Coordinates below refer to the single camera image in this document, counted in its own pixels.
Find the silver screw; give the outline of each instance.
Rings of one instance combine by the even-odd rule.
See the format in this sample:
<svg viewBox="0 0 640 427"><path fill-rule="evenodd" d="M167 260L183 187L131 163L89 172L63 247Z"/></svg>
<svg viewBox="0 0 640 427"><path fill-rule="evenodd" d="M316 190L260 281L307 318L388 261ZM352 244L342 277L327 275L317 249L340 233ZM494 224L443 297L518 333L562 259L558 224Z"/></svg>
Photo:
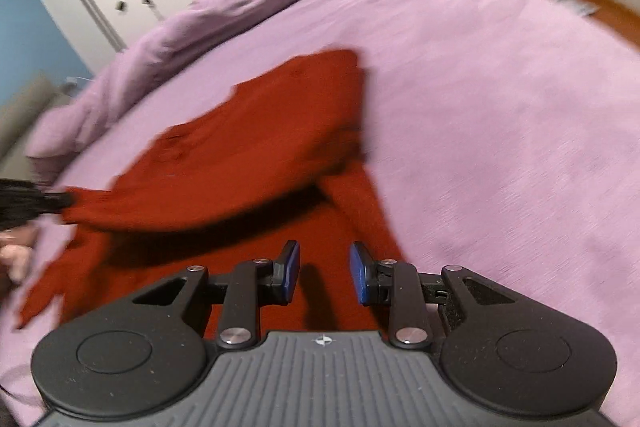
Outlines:
<svg viewBox="0 0 640 427"><path fill-rule="evenodd" d="M420 328L402 328L396 331L396 339L403 344L420 344L429 338L427 332Z"/></svg>
<svg viewBox="0 0 640 427"><path fill-rule="evenodd" d="M251 331L246 328L226 328L220 333L220 340L225 344L235 346L236 344L243 344L251 339Z"/></svg>

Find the wooden floor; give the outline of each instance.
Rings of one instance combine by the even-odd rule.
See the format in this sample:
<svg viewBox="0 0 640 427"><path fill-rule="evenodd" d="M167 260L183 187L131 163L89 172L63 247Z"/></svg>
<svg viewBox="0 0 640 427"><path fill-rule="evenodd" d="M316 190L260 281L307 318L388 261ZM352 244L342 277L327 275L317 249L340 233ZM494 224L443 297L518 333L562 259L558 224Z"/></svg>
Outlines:
<svg viewBox="0 0 640 427"><path fill-rule="evenodd" d="M640 48L640 15L613 0L585 0L600 6L592 15Z"/></svg>

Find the folded fabric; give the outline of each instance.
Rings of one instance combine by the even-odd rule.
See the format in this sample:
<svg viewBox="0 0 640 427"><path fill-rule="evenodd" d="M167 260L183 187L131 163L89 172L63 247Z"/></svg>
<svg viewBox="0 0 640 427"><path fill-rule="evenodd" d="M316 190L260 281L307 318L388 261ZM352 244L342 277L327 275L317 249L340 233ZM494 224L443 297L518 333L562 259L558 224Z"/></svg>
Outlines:
<svg viewBox="0 0 640 427"><path fill-rule="evenodd" d="M196 0L107 66L66 107L38 121L26 146L38 182L60 172L148 93L213 47L298 0Z"/></svg>
<svg viewBox="0 0 640 427"><path fill-rule="evenodd" d="M224 273L296 239L298 290L263 310L264 328L377 328L357 305L348 249L399 250L362 163L363 88L351 51L293 58L170 128L111 190L70 188L62 217L76 235L31 289L22 324L54 296L68 321L188 265Z"/></svg>

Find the bed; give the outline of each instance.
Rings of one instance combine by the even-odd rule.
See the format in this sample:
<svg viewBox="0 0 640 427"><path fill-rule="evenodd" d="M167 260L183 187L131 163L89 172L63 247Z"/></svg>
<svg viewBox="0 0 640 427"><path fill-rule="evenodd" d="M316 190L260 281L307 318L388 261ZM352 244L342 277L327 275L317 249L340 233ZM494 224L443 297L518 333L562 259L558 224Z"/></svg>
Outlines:
<svg viewBox="0 0 640 427"><path fill-rule="evenodd" d="M166 127L333 47L368 71L367 169L407 260L462 264L598 328L619 359L602 410L640 425L640 57L550 0L199 0L98 76L69 106L82 118L43 120L51 150L31 145L74 152L57 187L107 188ZM32 282L72 235L41 225ZM9 401L29 425L30 354L56 307L14 331L23 291L0 317L0 383L29 397Z"/></svg>

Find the red garment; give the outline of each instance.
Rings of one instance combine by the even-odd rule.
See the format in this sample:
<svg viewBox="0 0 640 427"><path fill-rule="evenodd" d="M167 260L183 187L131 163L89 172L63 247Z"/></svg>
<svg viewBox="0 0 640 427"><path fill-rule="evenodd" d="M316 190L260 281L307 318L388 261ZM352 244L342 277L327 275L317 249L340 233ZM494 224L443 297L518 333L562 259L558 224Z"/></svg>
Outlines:
<svg viewBox="0 0 640 427"><path fill-rule="evenodd" d="M360 240L400 258L362 164L363 87L351 51L293 58L165 131L110 191L71 188L63 219L75 238L31 290L22 323L55 295L68 321L191 264L224 273L296 239L293 303L263 308L263 327L378 328L357 304L348 250Z"/></svg>

